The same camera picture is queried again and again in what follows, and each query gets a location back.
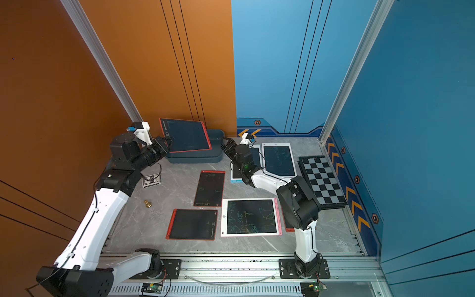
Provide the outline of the teal storage box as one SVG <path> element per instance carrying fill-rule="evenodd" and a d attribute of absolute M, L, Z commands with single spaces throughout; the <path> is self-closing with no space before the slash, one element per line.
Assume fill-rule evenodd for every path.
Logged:
<path fill-rule="evenodd" d="M 170 163 L 218 163 L 222 160 L 224 153 L 221 144 L 225 133 L 220 129 L 207 130 L 212 148 L 210 150 L 200 150 L 194 152 L 170 153 L 166 159 Z"/>

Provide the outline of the pink writing tablet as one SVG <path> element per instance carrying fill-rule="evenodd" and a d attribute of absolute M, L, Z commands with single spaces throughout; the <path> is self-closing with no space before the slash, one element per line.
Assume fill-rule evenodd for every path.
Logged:
<path fill-rule="evenodd" d="M 220 236 L 281 236 L 277 198 L 235 198 L 222 202 Z"/>
<path fill-rule="evenodd" d="M 297 175 L 290 143 L 264 143 L 262 157 L 267 173 L 283 178 L 293 178 Z"/>

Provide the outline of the light blue writing tablet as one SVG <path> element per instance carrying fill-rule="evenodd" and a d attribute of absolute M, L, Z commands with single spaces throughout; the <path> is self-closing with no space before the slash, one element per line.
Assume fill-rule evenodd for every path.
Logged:
<path fill-rule="evenodd" d="M 254 163 L 258 166 L 262 166 L 262 161 L 261 161 L 261 147 L 260 145 L 255 145 L 251 147 L 251 152 L 253 156 Z M 233 164 L 231 164 L 231 169 L 232 169 L 232 174 L 231 174 L 231 183 L 243 183 L 242 180 L 242 174 L 239 171 L 238 167 L 234 167 Z"/>

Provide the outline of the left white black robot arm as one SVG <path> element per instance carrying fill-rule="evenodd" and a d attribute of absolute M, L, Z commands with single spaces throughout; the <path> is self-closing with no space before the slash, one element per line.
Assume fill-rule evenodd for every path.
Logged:
<path fill-rule="evenodd" d="M 169 137 L 149 138 L 148 132 L 128 131 L 110 144 L 111 158 L 94 182 L 94 198 L 67 247 L 52 266 L 43 266 L 36 281 L 54 297 L 106 297 L 113 286 L 139 274 L 164 276 L 157 249 L 144 248 L 117 261 L 100 258 L 107 237 L 119 213 L 142 179 L 142 171 L 166 157 L 172 145 Z"/>

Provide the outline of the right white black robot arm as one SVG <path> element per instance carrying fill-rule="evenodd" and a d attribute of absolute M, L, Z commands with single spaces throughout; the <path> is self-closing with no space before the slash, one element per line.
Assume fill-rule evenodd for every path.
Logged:
<path fill-rule="evenodd" d="M 277 195 L 284 217 L 294 228 L 297 275 L 300 278 L 311 278 L 316 275 L 323 260 L 315 245 L 320 204 L 303 177 L 276 176 L 256 165 L 251 152 L 253 141 L 253 137 L 248 135 L 239 144 L 232 138 L 225 137 L 221 149 L 231 160 L 233 167 L 241 173 L 244 184 Z"/>

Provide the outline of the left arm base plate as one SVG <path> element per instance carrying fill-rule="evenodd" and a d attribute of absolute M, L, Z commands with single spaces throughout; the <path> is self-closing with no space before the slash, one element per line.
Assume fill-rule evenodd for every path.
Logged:
<path fill-rule="evenodd" d="M 142 278 L 155 280 L 155 279 L 167 279 L 176 280 L 179 278 L 181 271 L 182 260 L 180 259 L 165 259 L 161 260 L 159 268 L 149 269 L 146 272 L 142 272 L 139 275 Z"/>

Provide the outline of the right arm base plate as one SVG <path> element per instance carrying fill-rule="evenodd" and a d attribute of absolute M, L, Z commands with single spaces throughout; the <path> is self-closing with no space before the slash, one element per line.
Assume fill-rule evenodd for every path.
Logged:
<path fill-rule="evenodd" d="M 326 259 L 316 257 L 304 263 L 299 259 L 279 259 L 279 272 L 282 279 L 319 278 L 330 279 L 330 269 Z"/>

